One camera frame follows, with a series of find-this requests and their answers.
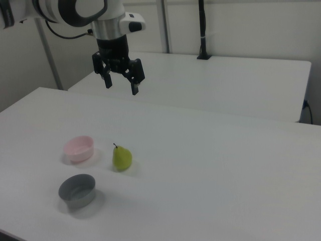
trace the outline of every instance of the table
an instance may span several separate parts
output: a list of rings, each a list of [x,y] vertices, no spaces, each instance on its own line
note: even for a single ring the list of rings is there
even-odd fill
[[[296,122],[300,119],[311,63],[306,61],[130,53],[140,58],[146,79],[139,94],[112,73],[106,89],[100,75],[91,73],[69,89],[154,104],[193,108],[258,118]]]
[[[62,147],[90,135],[74,166]],[[0,229],[27,241],[293,241],[321,236],[321,128],[39,88],[0,113]],[[112,170],[113,143],[133,154]],[[97,197],[58,189],[87,173]]]

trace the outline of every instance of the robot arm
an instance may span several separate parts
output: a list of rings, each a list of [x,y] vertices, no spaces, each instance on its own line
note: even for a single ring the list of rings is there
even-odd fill
[[[93,58],[94,69],[112,86],[110,71],[120,73],[131,83],[132,94],[144,80],[139,59],[130,60],[126,34],[145,29],[143,17],[125,12],[120,0],[0,0],[0,29],[12,27],[28,18],[72,27],[91,25],[99,51]]]

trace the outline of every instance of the green pear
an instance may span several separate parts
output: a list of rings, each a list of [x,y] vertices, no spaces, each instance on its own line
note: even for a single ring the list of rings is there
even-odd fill
[[[112,163],[118,171],[123,171],[130,167],[132,161],[132,155],[130,151],[124,147],[116,146],[112,157]]]

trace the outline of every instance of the gray bowl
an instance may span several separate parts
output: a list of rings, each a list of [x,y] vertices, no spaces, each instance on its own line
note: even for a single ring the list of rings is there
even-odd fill
[[[79,174],[68,178],[59,188],[59,196],[69,208],[81,208],[88,205],[96,196],[96,181],[88,174]]]

